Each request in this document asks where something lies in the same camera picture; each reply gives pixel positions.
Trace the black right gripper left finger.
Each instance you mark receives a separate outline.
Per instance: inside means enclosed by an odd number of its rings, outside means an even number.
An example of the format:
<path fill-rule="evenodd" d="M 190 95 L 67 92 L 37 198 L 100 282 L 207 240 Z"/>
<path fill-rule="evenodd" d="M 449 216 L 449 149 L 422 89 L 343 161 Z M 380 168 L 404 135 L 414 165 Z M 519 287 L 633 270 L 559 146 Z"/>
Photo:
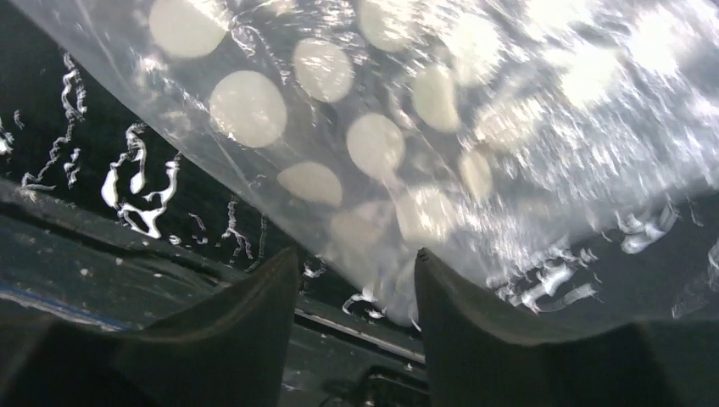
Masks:
<path fill-rule="evenodd" d="M 142 330 L 98 332 L 52 315 L 1 321 L 4 406 L 274 406 L 281 392 L 298 257 Z"/>

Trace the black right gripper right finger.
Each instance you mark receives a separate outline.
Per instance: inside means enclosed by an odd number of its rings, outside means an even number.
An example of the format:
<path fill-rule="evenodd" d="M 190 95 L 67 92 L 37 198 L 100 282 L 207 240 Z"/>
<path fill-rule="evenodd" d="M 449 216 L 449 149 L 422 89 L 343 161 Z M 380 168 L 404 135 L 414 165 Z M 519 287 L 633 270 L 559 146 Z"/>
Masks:
<path fill-rule="evenodd" d="M 428 249 L 415 291 L 434 406 L 715 406 L 714 321 L 579 331 L 515 308 Z"/>

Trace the clear polka dot zip bag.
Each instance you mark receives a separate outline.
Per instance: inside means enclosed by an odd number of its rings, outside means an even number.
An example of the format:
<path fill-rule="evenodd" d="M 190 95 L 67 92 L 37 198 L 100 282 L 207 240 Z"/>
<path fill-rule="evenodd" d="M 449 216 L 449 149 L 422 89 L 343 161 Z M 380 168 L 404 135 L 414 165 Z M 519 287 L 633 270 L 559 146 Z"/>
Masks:
<path fill-rule="evenodd" d="M 401 325 L 431 249 L 533 313 L 681 318 L 716 274 L 714 1 L 18 1 Z"/>

